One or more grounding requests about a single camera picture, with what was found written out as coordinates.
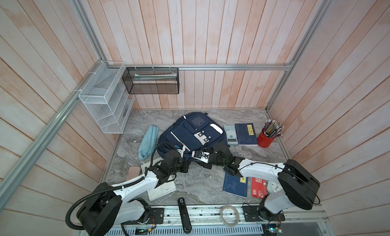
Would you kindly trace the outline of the blue book yellow label front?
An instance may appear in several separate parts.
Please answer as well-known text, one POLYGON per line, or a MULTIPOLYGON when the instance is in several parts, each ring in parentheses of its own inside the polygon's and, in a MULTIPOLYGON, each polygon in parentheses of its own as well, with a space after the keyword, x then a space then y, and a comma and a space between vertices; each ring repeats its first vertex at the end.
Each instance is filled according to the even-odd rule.
POLYGON ((230 194, 247 198, 248 181, 245 177, 237 177, 225 173, 222 190, 230 194))

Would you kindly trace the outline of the red pen holder cup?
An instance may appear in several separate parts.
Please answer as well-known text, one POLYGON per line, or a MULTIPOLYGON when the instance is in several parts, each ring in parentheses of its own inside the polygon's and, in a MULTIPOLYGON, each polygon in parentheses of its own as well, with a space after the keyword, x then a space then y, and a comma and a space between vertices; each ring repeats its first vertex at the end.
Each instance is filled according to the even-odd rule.
POLYGON ((263 129, 262 129, 261 134, 258 135, 258 137, 257 137, 258 146, 260 146, 262 148, 268 148, 273 143, 274 140, 275 140, 275 138, 267 137, 266 133, 263 129))

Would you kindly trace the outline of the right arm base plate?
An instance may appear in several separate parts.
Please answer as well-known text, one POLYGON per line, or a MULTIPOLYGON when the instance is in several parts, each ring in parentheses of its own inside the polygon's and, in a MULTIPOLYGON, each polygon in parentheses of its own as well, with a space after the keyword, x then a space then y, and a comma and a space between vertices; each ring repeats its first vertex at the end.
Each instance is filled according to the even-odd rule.
POLYGON ((242 210, 246 222, 285 221, 285 215, 283 214, 283 212, 280 212, 279 214, 273 214, 267 211, 265 208, 261 207, 260 205, 252 206, 250 204, 244 203, 242 205, 242 210))

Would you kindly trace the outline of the navy blue student backpack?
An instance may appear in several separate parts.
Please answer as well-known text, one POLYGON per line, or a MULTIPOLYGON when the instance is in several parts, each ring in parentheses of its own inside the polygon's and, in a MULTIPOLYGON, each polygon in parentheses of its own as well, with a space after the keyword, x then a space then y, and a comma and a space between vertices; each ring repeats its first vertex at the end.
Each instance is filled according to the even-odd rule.
POLYGON ((227 144, 226 132, 207 113, 192 112, 180 117, 159 137, 157 152, 161 158, 174 146, 186 149, 183 157, 194 160, 192 152, 202 148, 212 149, 216 143, 227 144))

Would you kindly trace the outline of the blue book yellow label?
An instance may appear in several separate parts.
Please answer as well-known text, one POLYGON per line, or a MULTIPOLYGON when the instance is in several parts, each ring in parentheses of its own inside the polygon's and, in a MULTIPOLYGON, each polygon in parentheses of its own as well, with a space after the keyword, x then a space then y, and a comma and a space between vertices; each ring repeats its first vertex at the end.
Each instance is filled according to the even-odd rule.
POLYGON ((257 135, 253 123, 235 124, 238 145, 257 146, 257 135))
POLYGON ((237 177, 225 173, 222 190, 230 194, 247 198, 248 181, 245 177, 237 177))

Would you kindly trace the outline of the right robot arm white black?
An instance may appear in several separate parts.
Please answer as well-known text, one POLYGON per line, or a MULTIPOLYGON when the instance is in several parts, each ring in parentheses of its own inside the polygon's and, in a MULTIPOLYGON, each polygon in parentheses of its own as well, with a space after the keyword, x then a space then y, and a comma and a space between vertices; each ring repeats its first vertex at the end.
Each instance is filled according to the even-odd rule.
POLYGON ((262 220, 272 221, 291 207, 309 211, 320 203, 316 202, 320 182, 293 159, 285 163, 256 162, 234 156, 224 143, 215 144, 213 149, 194 151, 192 157, 203 162, 206 168, 220 166, 232 176, 264 179, 280 185, 280 191, 261 200, 258 212, 262 220))

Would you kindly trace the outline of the light green calculator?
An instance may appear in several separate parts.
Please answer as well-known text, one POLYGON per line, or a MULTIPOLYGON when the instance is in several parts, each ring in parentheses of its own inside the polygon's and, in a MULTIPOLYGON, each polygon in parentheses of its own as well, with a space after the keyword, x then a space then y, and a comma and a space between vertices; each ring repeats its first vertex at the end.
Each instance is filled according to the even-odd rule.
POLYGON ((224 125, 228 145, 238 145, 237 133, 234 125, 224 125))

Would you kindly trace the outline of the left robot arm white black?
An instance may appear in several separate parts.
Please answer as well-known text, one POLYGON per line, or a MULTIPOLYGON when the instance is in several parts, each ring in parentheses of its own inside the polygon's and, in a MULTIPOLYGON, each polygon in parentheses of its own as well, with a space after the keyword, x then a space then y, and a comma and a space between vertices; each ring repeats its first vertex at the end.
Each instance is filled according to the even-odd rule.
POLYGON ((184 158, 185 145, 170 146, 162 161, 151 164, 144 174, 126 182, 99 184, 96 189, 76 201, 65 217, 66 225, 90 236, 104 236, 113 226, 128 221, 146 221, 150 206, 138 196, 145 191, 172 182, 171 176, 186 173, 188 159, 184 158))

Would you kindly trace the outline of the white Robinson Crusoe book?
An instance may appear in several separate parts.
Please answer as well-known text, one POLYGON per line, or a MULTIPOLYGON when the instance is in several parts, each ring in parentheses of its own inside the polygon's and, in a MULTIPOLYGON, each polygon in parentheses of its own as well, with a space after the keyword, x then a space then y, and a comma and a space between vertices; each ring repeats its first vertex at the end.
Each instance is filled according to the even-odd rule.
MULTIPOLYGON (((162 161, 162 160, 163 159, 160 158, 160 157, 156 158, 153 161, 153 164, 155 165, 155 163, 157 163, 159 161, 162 161)), ((149 166, 150 166, 150 162, 143 164, 141 166, 142 172, 145 173, 146 168, 148 168, 149 166)), ((160 197, 168 195, 169 193, 172 193, 174 191, 176 191, 176 185, 172 181, 172 182, 169 182, 169 183, 164 183, 163 185, 159 186, 158 188, 155 188, 155 189, 147 191, 147 194, 148 194, 149 200, 153 201, 153 200, 156 200, 156 199, 158 199, 160 197)))

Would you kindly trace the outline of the blue book yellow label back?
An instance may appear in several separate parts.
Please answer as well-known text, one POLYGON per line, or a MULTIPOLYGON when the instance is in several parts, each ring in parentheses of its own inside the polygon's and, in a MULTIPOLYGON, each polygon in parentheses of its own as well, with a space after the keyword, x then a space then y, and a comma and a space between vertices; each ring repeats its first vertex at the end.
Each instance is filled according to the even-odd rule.
POLYGON ((257 135, 253 123, 235 124, 238 145, 257 146, 257 135))

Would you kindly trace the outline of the light blue pencil case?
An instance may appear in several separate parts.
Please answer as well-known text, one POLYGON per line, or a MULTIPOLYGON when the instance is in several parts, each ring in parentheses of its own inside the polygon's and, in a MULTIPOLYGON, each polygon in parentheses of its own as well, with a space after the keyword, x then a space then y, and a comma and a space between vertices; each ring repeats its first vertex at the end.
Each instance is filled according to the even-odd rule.
POLYGON ((151 156, 157 142, 159 128, 155 125, 150 125, 148 130, 143 137, 139 150, 138 157, 140 160, 146 160, 151 156))

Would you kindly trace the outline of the red booklet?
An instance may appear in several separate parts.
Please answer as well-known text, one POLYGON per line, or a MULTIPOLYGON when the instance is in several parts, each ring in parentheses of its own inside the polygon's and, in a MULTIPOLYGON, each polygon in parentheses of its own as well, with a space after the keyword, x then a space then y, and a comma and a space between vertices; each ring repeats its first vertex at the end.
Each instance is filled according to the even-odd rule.
POLYGON ((267 193, 267 181, 259 178, 252 178, 251 195, 257 198, 264 198, 267 193))

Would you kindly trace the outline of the black handheld device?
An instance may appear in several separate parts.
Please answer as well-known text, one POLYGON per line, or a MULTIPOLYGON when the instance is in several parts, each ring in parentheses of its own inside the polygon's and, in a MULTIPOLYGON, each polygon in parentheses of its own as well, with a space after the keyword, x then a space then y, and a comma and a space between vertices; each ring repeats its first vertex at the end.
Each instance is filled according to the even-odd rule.
POLYGON ((186 207, 185 199, 183 197, 177 200, 178 208, 180 212, 180 218, 182 223, 182 228, 185 234, 190 234, 192 231, 192 225, 190 221, 190 216, 186 207))

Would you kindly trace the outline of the aluminium front rail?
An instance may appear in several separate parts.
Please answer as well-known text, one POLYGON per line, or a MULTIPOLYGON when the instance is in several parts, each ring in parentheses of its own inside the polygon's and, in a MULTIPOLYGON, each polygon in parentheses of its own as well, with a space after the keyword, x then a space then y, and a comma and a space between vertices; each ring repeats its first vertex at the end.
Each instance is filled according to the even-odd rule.
MULTIPOLYGON (((154 206, 151 208, 162 207, 165 209, 163 224, 152 225, 123 225, 129 234, 133 234, 135 229, 141 228, 147 230, 156 226, 153 231, 156 233, 164 227, 169 229, 176 228, 182 230, 182 223, 178 206, 154 206)), ((256 224, 276 224, 279 229, 286 229, 291 223, 317 223, 324 227, 330 220, 321 206, 315 206, 311 211, 305 211, 299 208, 290 208, 284 210, 285 221, 279 222, 246 222, 242 210, 242 204, 235 205, 193 205, 187 206, 192 225, 192 233, 196 231, 206 231, 206 228, 216 228, 215 231, 231 231, 244 227, 254 227, 256 224)))

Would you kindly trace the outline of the pink phone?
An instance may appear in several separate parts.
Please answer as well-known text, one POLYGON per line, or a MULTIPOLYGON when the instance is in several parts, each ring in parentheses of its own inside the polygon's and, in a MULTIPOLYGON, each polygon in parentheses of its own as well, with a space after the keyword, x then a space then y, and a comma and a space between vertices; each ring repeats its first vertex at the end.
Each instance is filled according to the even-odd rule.
POLYGON ((138 166, 132 166, 129 168, 128 170, 128 174, 127 174, 127 177, 126 177, 126 180, 132 180, 138 176, 140 176, 142 174, 142 170, 141 170, 141 167, 138 167, 138 166))

